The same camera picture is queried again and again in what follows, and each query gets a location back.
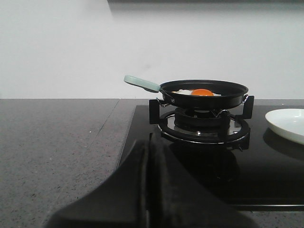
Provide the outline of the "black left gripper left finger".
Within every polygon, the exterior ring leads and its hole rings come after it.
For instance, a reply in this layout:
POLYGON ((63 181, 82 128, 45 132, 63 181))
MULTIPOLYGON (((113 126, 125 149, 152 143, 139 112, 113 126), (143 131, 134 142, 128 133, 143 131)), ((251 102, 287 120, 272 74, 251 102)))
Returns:
POLYGON ((149 143, 136 141, 98 188, 57 211, 47 228, 145 228, 149 143))

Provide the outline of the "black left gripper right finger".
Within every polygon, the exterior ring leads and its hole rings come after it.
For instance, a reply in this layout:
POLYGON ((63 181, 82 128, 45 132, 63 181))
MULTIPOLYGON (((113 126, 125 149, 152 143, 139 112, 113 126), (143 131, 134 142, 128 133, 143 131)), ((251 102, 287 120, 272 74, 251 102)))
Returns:
POLYGON ((248 218, 191 177, 158 133, 150 140, 150 225, 153 228, 247 228, 248 218))

